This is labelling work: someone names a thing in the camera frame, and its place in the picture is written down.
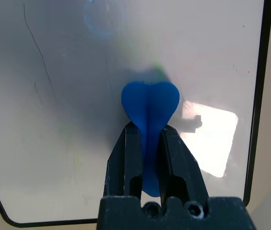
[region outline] whiteboard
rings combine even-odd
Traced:
[[[8,218],[97,218],[106,161],[129,122],[120,95],[131,81],[178,87],[169,125],[197,159],[209,195],[243,198],[263,3],[0,0]]]

